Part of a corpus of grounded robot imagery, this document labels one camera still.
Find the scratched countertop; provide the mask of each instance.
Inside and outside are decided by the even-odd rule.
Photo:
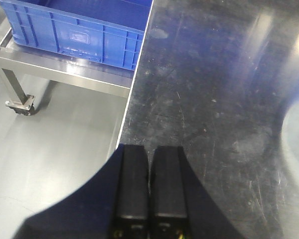
[[[251,239],[299,239],[299,0],[154,0],[120,142],[182,145]]]

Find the blue plastic crate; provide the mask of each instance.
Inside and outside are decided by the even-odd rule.
[[[134,70],[152,0],[0,0],[17,44]]]

